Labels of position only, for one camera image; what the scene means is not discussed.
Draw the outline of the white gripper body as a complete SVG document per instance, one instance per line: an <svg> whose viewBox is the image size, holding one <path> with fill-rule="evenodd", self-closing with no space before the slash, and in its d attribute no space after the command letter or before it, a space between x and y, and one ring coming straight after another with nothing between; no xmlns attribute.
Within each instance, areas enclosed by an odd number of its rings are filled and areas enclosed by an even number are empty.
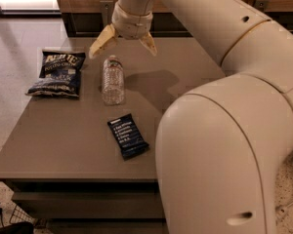
<svg viewBox="0 0 293 234"><path fill-rule="evenodd" d="M117 33L127 40L141 39L149 34L152 12L146 15L133 15L124 11L119 3L114 6L111 23Z"/></svg>

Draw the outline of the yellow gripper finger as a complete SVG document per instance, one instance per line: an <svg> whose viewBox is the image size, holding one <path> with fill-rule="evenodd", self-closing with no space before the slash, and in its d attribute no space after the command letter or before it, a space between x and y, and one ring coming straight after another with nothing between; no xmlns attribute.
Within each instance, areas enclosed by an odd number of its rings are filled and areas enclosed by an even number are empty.
<svg viewBox="0 0 293 234"><path fill-rule="evenodd" d="M95 59L102 52L117 45L118 34L113 24L107 25L89 49L89 58Z"/></svg>
<svg viewBox="0 0 293 234"><path fill-rule="evenodd" d="M140 42L153 56L157 55L155 42L149 32L140 38Z"/></svg>

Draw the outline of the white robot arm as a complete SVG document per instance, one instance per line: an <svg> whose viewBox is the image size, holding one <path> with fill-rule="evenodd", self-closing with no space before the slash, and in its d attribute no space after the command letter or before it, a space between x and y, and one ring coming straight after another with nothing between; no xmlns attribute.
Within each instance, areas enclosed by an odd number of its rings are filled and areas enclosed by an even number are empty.
<svg viewBox="0 0 293 234"><path fill-rule="evenodd" d="M274 182L293 150L293 36L241 0L161 0L224 71L176 99L155 144L169 234L275 234ZM154 46L154 0L117 0L90 48Z"/></svg>

